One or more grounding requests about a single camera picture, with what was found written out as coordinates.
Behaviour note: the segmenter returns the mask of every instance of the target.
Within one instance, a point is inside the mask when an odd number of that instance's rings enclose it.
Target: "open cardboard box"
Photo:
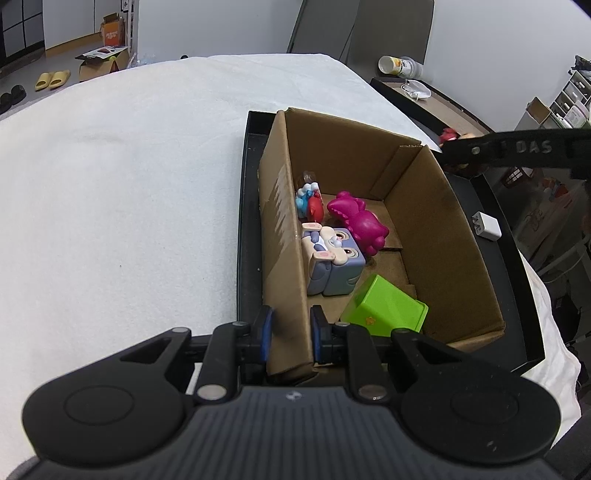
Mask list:
[[[80,65],[78,80],[80,82],[85,82],[87,80],[92,80],[93,78],[102,77],[108,73],[125,70],[129,63],[129,52],[128,49],[125,48],[105,59],[97,57],[85,58],[84,55],[76,58],[83,60]]]
[[[325,204],[342,190],[363,198],[390,228],[357,283],[378,273],[429,306],[422,332],[474,351],[503,335],[503,321],[470,225],[443,171],[420,142],[350,120],[279,111],[259,164],[263,302],[275,311],[270,375],[313,372],[310,306],[334,323],[350,297],[306,295],[294,192],[315,172]],[[325,224],[330,224],[328,215]]]

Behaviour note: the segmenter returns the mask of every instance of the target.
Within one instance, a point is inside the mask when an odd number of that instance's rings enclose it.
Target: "toy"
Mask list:
[[[373,257],[384,247],[390,230],[372,212],[365,209],[362,199],[352,197],[349,192],[339,192],[326,208],[343,222],[365,255]]]
[[[363,325],[372,335],[390,336],[395,328],[418,332],[429,308],[379,275],[370,276],[349,300],[341,322]]]
[[[298,218],[306,218],[308,216],[308,200],[312,197],[314,192],[312,190],[299,189],[296,193],[295,208],[297,209]]]
[[[318,197],[310,197],[308,199],[308,221],[320,223],[324,219],[324,207],[322,201]]]
[[[301,237],[307,267],[307,294],[347,295],[353,291],[365,259],[347,229],[303,223]]]
[[[295,208],[300,219],[320,223],[324,219],[324,207],[317,182],[304,183],[295,193]]]
[[[309,184],[310,188],[314,192],[314,196],[318,197],[322,202],[322,205],[324,205],[322,194],[320,193],[320,187],[318,186],[318,181],[316,180],[316,174],[313,171],[304,170],[300,177],[299,183],[302,185]]]
[[[324,291],[336,255],[328,251],[324,240],[320,237],[321,224],[303,223],[302,229],[301,249],[304,265],[307,268],[307,294],[316,295]]]
[[[320,231],[320,236],[323,237],[329,251],[338,248],[346,255],[345,263],[339,262],[338,258],[333,260],[323,294],[325,296],[347,295],[355,288],[365,267],[365,259],[361,250],[346,228],[333,229],[324,226]]]

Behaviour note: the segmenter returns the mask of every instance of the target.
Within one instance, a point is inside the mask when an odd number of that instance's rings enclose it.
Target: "white charger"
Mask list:
[[[496,218],[482,212],[476,212],[472,215],[472,223],[474,223],[474,231],[478,236],[492,241],[501,238],[501,227]]]

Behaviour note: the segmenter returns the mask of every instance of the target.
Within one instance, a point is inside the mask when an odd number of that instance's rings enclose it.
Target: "green box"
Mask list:
[[[372,275],[349,300],[340,321],[362,325],[372,335],[389,337],[395,328],[420,331],[428,310],[422,301]]]

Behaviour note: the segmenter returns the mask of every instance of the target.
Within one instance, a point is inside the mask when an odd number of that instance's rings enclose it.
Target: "pink toy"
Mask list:
[[[339,192],[326,208],[348,228],[365,255],[373,257],[384,247],[390,230],[372,212],[365,209],[362,199],[352,197],[349,192]]]

